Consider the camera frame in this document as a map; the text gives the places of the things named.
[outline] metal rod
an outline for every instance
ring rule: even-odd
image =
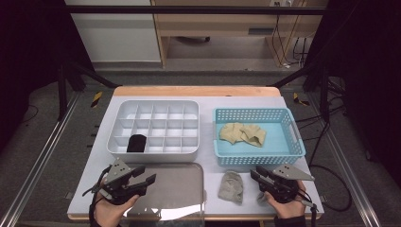
[[[339,9],[293,7],[208,7],[208,6],[74,6],[44,7],[69,13],[109,14],[262,14],[262,15],[325,15]]]

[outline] white compartment tray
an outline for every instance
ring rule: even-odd
[[[193,162],[200,141],[199,112],[191,100],[127,100],[118,109],[107,149],[126,163]],[[143,153],[127,152],[134,134],[147,137]]]

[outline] human hand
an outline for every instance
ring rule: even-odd
[[[306,188],[302,181],[297,181],[298,186],[300,188],[300,193],[304,194]],[[295,218],[299,216],[303,216],[305,214],[305,205],[301,203],[301,196],[296,196],[294,201],[290,201],[288,203],[280,203],[274,199],[274,196],[269,193],[265,192],[265,196],[268,200],[268,204],[270,204],[277,213],[277,217],[280,219],[284,218]]]
[[[133,207],[136,201],[139,199],[138,195],[134,195],[128,201],[121,205],[114,205],[106,201],[106,199],[97,192],[96,194],[96,208],[94,216],[96,222],[102,227],[115,227],[120,222],[124,213]]]

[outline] white wall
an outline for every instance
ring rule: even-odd
[[[149,0],[65,0],[67,5],[149,6]],[[79,14],[72,17],[92,62],[160,62],[150,14]]]

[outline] mesh basket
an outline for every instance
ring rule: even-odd
[[[227,123],[254,124],[266,131],[262,147],[219,139]],[[288,108],[216,108],[214,146],[221,166],[293,164],[305,155],[301,135]]]

